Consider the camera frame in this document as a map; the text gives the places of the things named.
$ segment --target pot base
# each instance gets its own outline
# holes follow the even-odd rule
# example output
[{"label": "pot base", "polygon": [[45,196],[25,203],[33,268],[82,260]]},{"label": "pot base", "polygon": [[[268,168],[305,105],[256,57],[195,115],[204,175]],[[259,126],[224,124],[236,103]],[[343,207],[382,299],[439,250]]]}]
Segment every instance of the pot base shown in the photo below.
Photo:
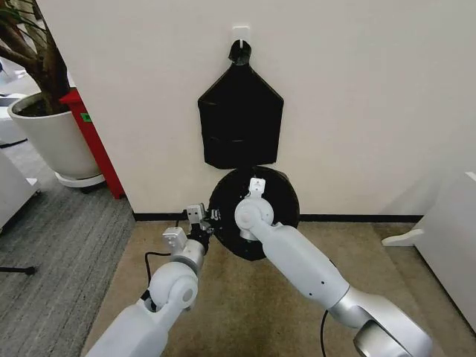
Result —
[{"label": "pot base", "polygon": [[82,180],[75,180],[73,178],[65,178],[61,176],[59,173],[54,173],[57,177],[58,181],[66,187],[73,187],[73,188],[82,188],[82,187],[90,187],[95,186],[96,184],[100,184],[104,182],[104,176],[102,174],[93,176],[90,178],[84,178]]}]

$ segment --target green label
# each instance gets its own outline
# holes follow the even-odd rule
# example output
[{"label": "green label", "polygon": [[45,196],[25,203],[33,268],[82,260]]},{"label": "green label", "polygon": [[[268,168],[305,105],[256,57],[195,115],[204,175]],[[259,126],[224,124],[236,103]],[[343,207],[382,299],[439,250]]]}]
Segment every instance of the green label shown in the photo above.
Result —
[{"label": "green label", "polygon": [[92,123],[91,117],[89,116],[88,113],[81,113],[81,118],[86,123]]}]

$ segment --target chair leg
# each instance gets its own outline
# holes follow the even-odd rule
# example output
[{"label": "chair leg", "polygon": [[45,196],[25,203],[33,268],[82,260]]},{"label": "chair leg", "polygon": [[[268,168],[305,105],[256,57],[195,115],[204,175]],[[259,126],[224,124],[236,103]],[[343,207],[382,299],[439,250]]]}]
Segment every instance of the chair leg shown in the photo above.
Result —
[{"label": "chair leg", "polygon": [[34,266],[28,266],[27,268],[11,268],[7,266],[0,266],[0,272],[3,273],[24,273],[26,275],[33,275],[36,273]]}]

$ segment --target black bag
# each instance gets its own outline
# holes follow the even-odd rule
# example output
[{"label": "black bag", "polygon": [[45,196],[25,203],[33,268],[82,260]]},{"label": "black bag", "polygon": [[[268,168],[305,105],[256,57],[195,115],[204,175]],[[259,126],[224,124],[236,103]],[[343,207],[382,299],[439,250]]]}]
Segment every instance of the black bag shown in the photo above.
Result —
[{"label": "black bag", "polygon": [[251,47],[237,40],[231,67],[199,98],[205,162],[232,169],[277,158],[283,98],[249,65]]}]

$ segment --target white plant pot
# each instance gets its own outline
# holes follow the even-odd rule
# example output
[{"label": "white plant pot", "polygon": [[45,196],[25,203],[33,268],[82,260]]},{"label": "white plant pot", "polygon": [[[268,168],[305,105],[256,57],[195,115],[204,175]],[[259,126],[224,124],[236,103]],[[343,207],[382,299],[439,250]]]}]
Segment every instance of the white plant pot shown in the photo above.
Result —
[{"label": "white plant pot", "polygon": [[24,117],[16,113],[35,103],[41,93],[22,98],[8,107],[46,164],[65,179],[82,180],[100,175],[99,167],[71,112],[46,117]]}]

